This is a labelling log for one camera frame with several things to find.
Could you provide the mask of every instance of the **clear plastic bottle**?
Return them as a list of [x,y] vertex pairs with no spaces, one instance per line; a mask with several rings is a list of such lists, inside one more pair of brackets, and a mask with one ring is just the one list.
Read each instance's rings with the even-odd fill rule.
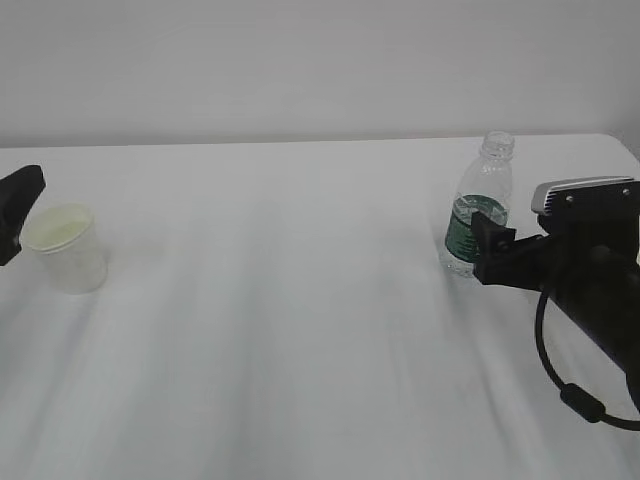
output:
[[478,245],[471,233],[471,215],[480,211],[506,225],[511,199],[514,138],[505,132],[487,134],[480,156],[469,165],[453,201],[449,228],[440,248],[440,262],[464,277],[473,276]]

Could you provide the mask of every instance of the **cup rim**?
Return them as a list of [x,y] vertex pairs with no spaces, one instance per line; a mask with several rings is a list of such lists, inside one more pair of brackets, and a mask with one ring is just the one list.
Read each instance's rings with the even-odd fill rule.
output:
[[[46,222],[55,223],[55,221],[52,220],[53,216],[56,216],[56,215],[59,215],[60,213],[64,213],[65,211],[71,211],[71,210],[75,210],[75,212],[80,212],[82,215],[86,217],[85,221],[83,222],[84,226],[82,230],[74,233],[74,235],[69,238],[66,238],[57,243],[47,245],[45,247],[39,246],[38,242],[34,241],[34,238],[33,238],[33,235],[35,235],[34,230],[36,230],[38,227],[43,227],[43,224]],[[20,242],[37,253],[42,253],[42,254],[56,253],[60,250],[64,250],[69,245],[71,245],[76,240],[78,240],[82,235],[84,235],[87,232],[87,230],[91,228],[93,224],[94,224],[93,213],[86,205],[83,205],[81,203],[66,203],[64,205],[58,205],[55,207],[48,208],[43,212],[40,212],[34,215],[32,218],[30,218],[22,228],[22,232],[20,235]]]

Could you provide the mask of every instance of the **white wall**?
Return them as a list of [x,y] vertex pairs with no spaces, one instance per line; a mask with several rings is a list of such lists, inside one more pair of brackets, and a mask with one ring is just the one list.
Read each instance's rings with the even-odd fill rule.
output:
[[2,0],[0,145],[615,132],[638,0]]

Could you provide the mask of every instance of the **robotic arm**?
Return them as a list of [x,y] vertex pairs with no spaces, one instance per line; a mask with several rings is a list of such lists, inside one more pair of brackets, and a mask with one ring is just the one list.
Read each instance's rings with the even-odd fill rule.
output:
[[37,165],[23,167],[0,180],[0,266],[22,250],[20,231],[44,187],[42,169]]
[[594,177],[540,185],[531,209],[549,234],[515,240],[516,231],[474,213],[480,256],[474,275],[484,285],[540,291],[536,346],[561,399],[591,423],[640,431],[640,421],[606,413],[581,387],[565,383],[544,347],[544,309],[551,298],[625,373],[640,410],[640,182]]

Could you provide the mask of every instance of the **bottle neck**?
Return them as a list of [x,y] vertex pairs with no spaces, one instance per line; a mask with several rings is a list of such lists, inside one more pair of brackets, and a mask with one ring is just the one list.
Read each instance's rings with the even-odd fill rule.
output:
[[513,154],[495,153],[487,151],[484,148],[480,149],[480,156],[483,160],[496,163],[510,163],[513,158]]

